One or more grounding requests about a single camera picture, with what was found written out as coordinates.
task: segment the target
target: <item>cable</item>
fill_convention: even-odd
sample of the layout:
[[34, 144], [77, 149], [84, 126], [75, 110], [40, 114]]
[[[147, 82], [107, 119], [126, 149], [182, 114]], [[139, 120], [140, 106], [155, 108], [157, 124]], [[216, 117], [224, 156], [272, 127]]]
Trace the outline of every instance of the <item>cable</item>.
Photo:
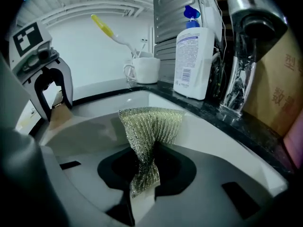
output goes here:
[[220, 13], [221, 13], [221, 21], [223, 23], [223, 26], [224, 26], [224, 40], [225, 40], [225, 48], [224, 48], [224, 51], [223, 51], [223, 58], [222, 58], [222, 62], [224, 61], [224, 58], [225, 58], [225, 51], [226, 51], [226, 48], [227, 48], [227, 41], [226, 41], [226, 26], [225, 26], [225, 23], [223, 22], [223, 13], [222, 13], [222, 10], [220, 9], [219, 5], [218, 5], [218, 1], [217, 0], [214, 0]]
[[223, 72], [224, 72], [224, 74], [225, 74], [225, 81], [224, 81], [224, 87], [223, 87], [223, 89], [222, 89], [222, 93], [221, 93], [220, 99], [222, 98], [223, 91], [224, 91], [225, 86], [226, 86], [226, 80], [227, 80], [226, 72], [225, 72], [225, 70], [224, 70], [224, 69], [223, 69]]

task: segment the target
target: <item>metallic sponge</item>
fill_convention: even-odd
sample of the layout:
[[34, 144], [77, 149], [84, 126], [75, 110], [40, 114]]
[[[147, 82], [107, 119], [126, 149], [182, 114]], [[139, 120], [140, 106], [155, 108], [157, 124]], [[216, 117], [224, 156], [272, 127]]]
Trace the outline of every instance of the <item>metallic sponge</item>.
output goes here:
[[184, 113], [158, 107], [119, 111], [127, 139], [139, 159], [139, 171], [131, 182], [132, 197], [160, 183], [159, 171], [154, 162], [154, 143], [173, 144]]

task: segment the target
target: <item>yellow toothbrush handle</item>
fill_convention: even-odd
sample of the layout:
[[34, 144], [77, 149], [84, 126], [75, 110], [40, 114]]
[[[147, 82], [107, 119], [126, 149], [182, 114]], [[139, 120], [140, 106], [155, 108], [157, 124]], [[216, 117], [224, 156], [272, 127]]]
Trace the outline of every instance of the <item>yellow toothbrush handle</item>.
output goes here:
[[113, 31], [104, 23], [102, 22], [97, 15], [92, 14], [91, 19], [95, 21], [95, 23], [98, 25], [98, 27], [108, 36], [112, 37], [114, 35]]

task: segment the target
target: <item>cardboard box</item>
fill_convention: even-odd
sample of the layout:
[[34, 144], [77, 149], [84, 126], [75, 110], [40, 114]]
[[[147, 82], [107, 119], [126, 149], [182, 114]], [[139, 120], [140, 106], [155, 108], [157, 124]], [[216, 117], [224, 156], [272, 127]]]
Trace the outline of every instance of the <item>cardboard box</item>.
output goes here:
[[291, 30], [257, 63], [244, 111], [284, 136], [303, 108], [303, 55]]

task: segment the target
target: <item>black slot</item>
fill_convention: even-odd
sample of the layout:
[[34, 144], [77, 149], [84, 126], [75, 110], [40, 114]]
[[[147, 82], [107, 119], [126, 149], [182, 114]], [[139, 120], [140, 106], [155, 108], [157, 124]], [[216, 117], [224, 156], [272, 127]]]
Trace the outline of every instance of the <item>black slot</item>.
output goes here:
[[260, 206], [237, 183], [225, 183], [222, 187], [243, 219], [260, 210]]
[[60, 167], [62, 170], [65, 170], [65, 169], [72, 168], [72, 167], [79, 166], [79, 165], [81, 165], [81, 163], [79, 161], [71, 161], [71, 162], [60, 164]]

